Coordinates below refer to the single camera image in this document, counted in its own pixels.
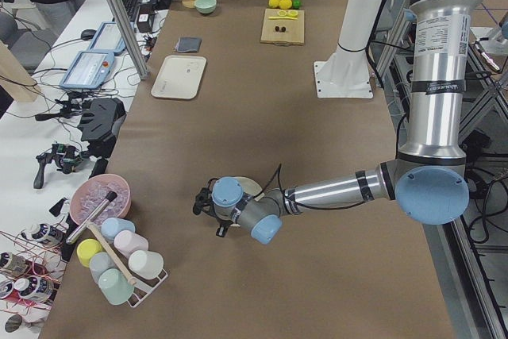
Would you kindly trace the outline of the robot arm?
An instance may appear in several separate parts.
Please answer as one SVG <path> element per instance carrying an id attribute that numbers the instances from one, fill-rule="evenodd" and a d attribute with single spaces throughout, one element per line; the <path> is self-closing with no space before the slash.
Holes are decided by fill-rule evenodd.
<path id="1" fill-rule="evenodd" d="M 231 225 L 267 244 L 284 215 L 307 210 L 345 210 L 377 198 L 395 200 L 402 211 L 427 225 L 452 222 L 469 202 L 466 156 L 459 145 L 460 111 L 466 89 L 471 12 L 482 0 L 409 0 L 416 17 L 413 79 L 406 143 L 393 160 L 370 171 L 247 194 L 233 177 L 209 190 L 209 213 L 217 235 Z"/>

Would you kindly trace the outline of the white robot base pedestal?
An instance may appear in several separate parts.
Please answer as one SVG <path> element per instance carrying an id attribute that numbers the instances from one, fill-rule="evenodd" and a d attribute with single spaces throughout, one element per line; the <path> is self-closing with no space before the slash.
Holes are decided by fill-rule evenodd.
<path id="1" fill-rule="evenodd" d="M 368 42 L 382 0 L 348 0 L 336 51 L 314 63 L 319 98 L 372 98 Z"/>

